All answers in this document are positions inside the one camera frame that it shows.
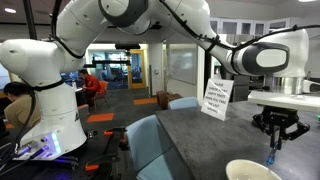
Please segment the white robotic arm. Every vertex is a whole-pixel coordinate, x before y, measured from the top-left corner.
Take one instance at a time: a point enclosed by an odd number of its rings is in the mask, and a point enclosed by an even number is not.
[[[40,87],[36,95],[42,121],[21,140],[21,144],[35,141],[39,146],[49,147],[35,159],[55,159],[86,140],[77,117],[74,90],[61,82],[60,73],[83,67],[86,48],[110,24],[139,35],[153,21],[193,40],[230,73],[299,80],[305,76],[308,59],[305,30],[276,34],[234,49],[219,40],[211,29],[205,0],[72,0],[58,16],[56,41],[7,40],[0,47],[3,66],[31,86]],[[27,159],[30,153],[19,159]]]

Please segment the blue chair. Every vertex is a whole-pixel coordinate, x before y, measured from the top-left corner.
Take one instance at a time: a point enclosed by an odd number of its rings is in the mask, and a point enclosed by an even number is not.
[[[171,141],[155,115],[127,128],[131,164],[140,180],[191,179]]]
[[[168,109],[181,109],[190,107],[199,107],[199,101],[195,97],[184,97],[169,102]]]

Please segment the glass door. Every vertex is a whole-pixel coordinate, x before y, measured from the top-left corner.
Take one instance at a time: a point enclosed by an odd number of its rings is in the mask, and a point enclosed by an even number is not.
[[[146,88],[143,50],[130,50],[131,66],[128,66],[129,89]]]

